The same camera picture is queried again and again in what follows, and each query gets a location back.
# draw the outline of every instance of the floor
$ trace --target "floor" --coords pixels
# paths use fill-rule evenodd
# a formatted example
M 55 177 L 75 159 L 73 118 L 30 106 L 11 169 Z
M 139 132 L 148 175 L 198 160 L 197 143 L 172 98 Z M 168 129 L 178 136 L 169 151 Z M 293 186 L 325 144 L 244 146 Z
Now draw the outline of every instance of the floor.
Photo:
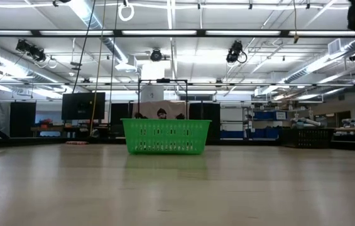
M 0 225 L 355 225 L 355 152 L 123 145 L 0 149 Z

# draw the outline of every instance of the stage light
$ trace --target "stage light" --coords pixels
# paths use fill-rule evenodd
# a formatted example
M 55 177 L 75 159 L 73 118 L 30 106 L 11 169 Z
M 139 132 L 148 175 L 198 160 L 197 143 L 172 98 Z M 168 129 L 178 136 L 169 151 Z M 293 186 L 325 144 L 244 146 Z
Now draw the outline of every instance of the stage light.
M 151 60 L 153 62 L 159 62 L 162 60 L 162 53 L 160 52 L 160 49 L 154 49 L 152 54 L 151 54 Z
M 45 50 L 29 44 L 26 40 L 18 40 L 15 50 L 22 54 L 26 53 L 27 56 L 32 57 L 36 62 L 44 62 L 46 60 Z
M 244 55 L 246 59 L 244 61 L 239 61 L 240 56 Z M 226 62 L 227 63 L 246 63 L 247 54 L 243 52 L 243 44 L 241 41 L 234 41 L 232 47 L 229 49 L 229 53 L 227 53 Z

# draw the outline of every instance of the black monitor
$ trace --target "black monitor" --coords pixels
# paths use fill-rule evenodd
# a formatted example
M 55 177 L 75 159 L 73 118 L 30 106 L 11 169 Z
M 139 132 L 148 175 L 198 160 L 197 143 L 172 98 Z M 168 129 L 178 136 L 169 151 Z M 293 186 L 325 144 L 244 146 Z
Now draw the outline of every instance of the black monitor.
M 94 119 L 104 119 L 104 92 L 96 94 Z M 63 94 L 62 120 L 84 120 L 92 118 L 95 93 Z

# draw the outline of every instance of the black panel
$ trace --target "black panel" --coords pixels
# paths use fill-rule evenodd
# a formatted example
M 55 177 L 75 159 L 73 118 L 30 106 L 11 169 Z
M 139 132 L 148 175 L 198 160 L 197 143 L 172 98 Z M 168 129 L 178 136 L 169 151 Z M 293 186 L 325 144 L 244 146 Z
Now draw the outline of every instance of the black panel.
M 211 120 L 208 130 L 208 139 L 217 140 L 221 138 L 221 105 L 203 103 L 203 118 Z
M 211 120 L 208 129 L 208 139 L 221 138 L 221 105 L 211 103 L 190 104 L 190 118 L 193 120 Z
M 105 97 L 104 92 L 97 93 L 94 119 L 104 119 Z M 94 98 L 95 93 L 63 94 L 62 119 L 91 119 Z
M 132 104 L 112 104 L 111 120 L 112 125 L 121 125 L 121 119 L 131 118 Z
M 36 103 L 11 103 L 9 117 L 10 137 L 32 137 L 31 127 L 35 124 Z

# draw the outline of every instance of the hanging cable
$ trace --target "hanging cable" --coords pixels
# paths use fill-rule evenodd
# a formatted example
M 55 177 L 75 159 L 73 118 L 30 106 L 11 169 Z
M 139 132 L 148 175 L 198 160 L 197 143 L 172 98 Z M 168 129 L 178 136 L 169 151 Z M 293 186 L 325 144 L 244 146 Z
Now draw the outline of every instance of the hanging cable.
M 123 16 L 123 9 L 125 9 L 125 8 L 129 8 L 131 10 L 130 15 L 127 18 L 125 18 Z M 128 3 L 128 0 L 124 0 L 123 4 L 120 4 L 118 11 L 119 11 L 118 15 L 122 21 L 129 21 L 130 19 L 133 18 L 134 14 L 135 14 L 134 6 L 130 3 Z
M 106 7 L 103 7 L 103 19 L 102 24 L 104 24 L 104 19 L 106 17 Z M 101 39 L 103 39 L 103 31 L 104 26 L 102 26 Z M 95 110 L 96 110 L 96 96 L 97 96 L 97 84 L 99 82 L 99 72 L 101 70 L 101 56 L 102 56 L 102 43 L 99 47 L 99 61 L 97 62 L 97 75 L 96 75 L 96 84 L 95 84 L 95 95 L 94 95 L 94 108 L 92 110 L 92 117 L 90 118 L 90 130 L 89 134 L 92 134 L 92 129 L 94 127 L 94 118 L 95 118 Z
M 115 22 L 114 22 L 114 29 L 116 30 L 116 28 L 117 28 L 117 16 L 116 16 L 116 19 L 115 19 Z M 116 37 L 114 37 L 113 42 L 114 42 L 115 45 L 113 45 L 112 53 L 114 53 L 114 49 L 116 47 Z M 113 63 L 114 63 L 114 54 L 112 54 L 112 71 L 111 71 L 111 74 L 110 74 L 111 83 L 110 83 L 109 109 L 107 110 L 107 122 L 108 122 L 107 129 L 108 130 L 110 129 L 110 121 L 111 121 L 111 119 L 110 119 L 110 115 L 111 115 L 110 111 L 111 111 L 111 106 L 112 106 L 112 88 L 113 88 L 113 71 L 114 71 Z
M 14 63 L 13 66 L 17 65 L 18 62 L 24 57 L 25 53 L 23 53 L 19 58 L 18 60 Z M 4 75 L 2 75 L 2 77 L 0 78 L 0 81 L 7 75 L 7 73 L 4 73 Z
M 80 59 L 79 59 L 79 64 L 78 64 L 77 77 L 75 78 L 75 83 L 74 83 L 74 87 L 72 88 L 72 93 L 75 92 L 75 87 L 77 86 L 79 73 L 80 73 L 80 71 L 81 71 L 82 57 L 84 57 L 84 51 L 85 51 L 85 46 L 86 46 L 86 44 L 87 44 L 87 39 L 88 39 L 90 24 L 91 24 L 91 22 L 92 22 L 92 17 L 93 17 L 93 15 L 94 15 L 94 11 L 95 11 L 95 4 L 96 4 L 96 0 L 94 0 L 94 4 L 93 4 L 93 6 L 92 6 L 92 11 L 90 12 L 90 18 L 89 18 L 88 29 L 87 29 L 87 32 L 86 32 L 86 34 L 85 34 L 84 45 L 82 46 L 81 57 L 80 57 Z
M 293 43 L 296 44 L 298 42 L 298 39 L 300 38 L 297 35 L 297 9 L 296 9 L 296 0 L 293 0 L 293 7 L 295 9 L 295 37 Z

